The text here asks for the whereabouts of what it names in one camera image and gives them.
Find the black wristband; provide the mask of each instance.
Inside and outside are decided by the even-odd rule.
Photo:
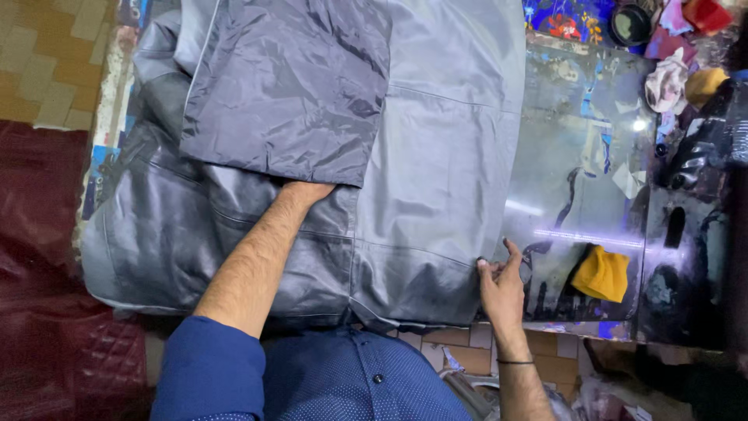
[[[497,361],[499,362],[499,364],[535,364],[535,361]]]

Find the pink fabric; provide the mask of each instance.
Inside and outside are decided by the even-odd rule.
[[[671,37],[667,29],[657,25],[657,29],[654,30],[644,56],[664,60],[670,57],[678,48],[683,48],[683,62],[689,65],[693,58],[696,57],[696,49],[683,38],[683,35]]]
[[[667,29],[671,37],[693,30],[693,26],[683,18],[681,0],[669,0],[660,15],[660,25]]]

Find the maroon leather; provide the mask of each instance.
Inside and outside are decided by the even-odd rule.
[[[0,419],[147,414],[144,335],[77,276],[88,132],[0,121]]]

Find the man's right hand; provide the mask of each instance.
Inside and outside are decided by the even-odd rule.
[[[522,330],[524,285],[519,277],[522,253],[512,242],[504,239],[509,250],[506,262],[477,262],[480,275],[480,298],[483,310],[491,320],[496,334],[500,359],[528,361],[532,359],[527,337]]]

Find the person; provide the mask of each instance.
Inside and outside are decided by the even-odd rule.
[[[260,334],[297,231],[333,188],[291,181],[280,189],[169,338],[152,420],[470,419],[426,358],[400,339],[341,327],[263,351]],[[501,415],[554,420],[522,330],[521,252],[504,244],[507,262],[476,263],[498,345]]]

